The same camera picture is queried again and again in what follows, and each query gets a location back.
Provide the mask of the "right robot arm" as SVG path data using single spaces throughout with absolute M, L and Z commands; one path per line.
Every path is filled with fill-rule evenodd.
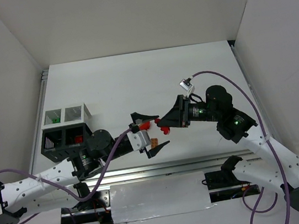
M 225 165 L 233 176 L 278 194 L 288 194 L 286 199 L 290 206 L 299 212 L 299 156 L 274 138 L 263 136 L 261 126 L 254 119 L 233 107 L 232 96 L 223 86 L 211 86 L 205 94 L 206 100 L 198 103 L 178 95 L 172 109 L 157 122 L 157 126 L 185 128 L 192 121 L 215 122 L 225 140 L 250 150 L 273 167 L 258 168 L 242 158 L 230 157 Z

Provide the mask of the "green square lego brick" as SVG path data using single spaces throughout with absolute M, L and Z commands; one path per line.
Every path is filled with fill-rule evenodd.
M 57 123 L 61 122 L 60 118 L 52 119 L 51 121 L 52 121 L 52 124 L 57 124 Z

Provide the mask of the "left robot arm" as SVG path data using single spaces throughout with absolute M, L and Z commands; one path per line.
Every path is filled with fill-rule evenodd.
M 117 138 L 104 129 L 92 132 L 84 123 L 43 131 L 42 153 L 56 164 L 33 175 L 15 169 L 0 171 L 0 224 L 25 224 L 47 210 L 86 205 L 97 199 L 113 159 L 131 152 L 153 158 L 166 143 L 148 150 L 151 139 L 141 125 L 158 116 L 135 112 L 131 119 Z

